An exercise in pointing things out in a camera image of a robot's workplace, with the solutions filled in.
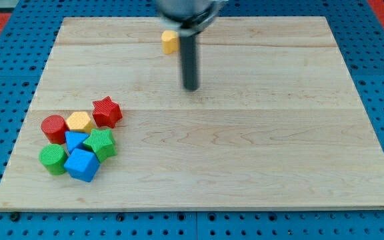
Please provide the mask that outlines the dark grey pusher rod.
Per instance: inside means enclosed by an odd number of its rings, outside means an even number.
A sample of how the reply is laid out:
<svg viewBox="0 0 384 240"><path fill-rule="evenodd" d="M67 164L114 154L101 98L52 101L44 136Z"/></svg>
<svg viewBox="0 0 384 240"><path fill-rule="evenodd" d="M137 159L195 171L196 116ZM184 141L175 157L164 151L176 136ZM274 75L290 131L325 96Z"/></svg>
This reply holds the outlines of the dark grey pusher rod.
<svg viewBox="0 0 384 240"><path fill-rule="evenodd" d="M183 86L188 91L199 88L197 36L180 37L181 76Z"/></svg>

